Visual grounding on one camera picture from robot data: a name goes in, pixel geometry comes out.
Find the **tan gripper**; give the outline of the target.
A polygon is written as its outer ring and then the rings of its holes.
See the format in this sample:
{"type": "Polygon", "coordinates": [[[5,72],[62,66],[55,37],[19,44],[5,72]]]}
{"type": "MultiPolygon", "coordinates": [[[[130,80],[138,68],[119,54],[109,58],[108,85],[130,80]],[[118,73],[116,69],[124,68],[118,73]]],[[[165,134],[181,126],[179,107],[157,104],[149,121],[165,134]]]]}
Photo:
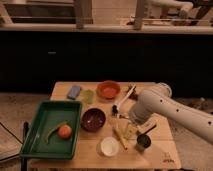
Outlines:
{"type": "Polygon", "coordinates": [[[135,124],[133,124],[131,122],[128,122],[127,125],[126,125],[126,128],[124,130],[124,138],[125,139],[130,139],[137,132],[145,133],[147,129],[148,129],[148,125],[147,124],[135,125],[135,124]]]}

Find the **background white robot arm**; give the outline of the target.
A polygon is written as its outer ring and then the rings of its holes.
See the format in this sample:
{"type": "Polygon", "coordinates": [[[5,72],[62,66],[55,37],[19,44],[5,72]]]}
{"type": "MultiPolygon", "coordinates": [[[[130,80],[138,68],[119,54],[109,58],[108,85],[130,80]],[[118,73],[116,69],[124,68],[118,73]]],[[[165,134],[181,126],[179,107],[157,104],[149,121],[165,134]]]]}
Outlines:
{"type": "Polygon", "coordinates": [[[180,19],[186,19],[193,8],[192,2],[179,0],[150,0],[150,4],[161,8],[178,8],[180,19]]]}

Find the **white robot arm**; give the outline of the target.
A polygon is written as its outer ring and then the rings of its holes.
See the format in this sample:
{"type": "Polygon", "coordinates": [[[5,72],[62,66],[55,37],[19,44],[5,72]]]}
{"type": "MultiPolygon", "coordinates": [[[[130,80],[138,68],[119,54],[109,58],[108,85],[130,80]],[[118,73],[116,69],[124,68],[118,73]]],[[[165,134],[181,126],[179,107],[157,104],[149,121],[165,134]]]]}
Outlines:
{"type": "Polygon", "coordinates": [[[213,145],[213,115],[183,105],[171,98],[172,90],[165,83],[144,88],[137,102],[129,110],[133,123],[145,123],[157,113],[181,124],[200,138],[213,145]]]}

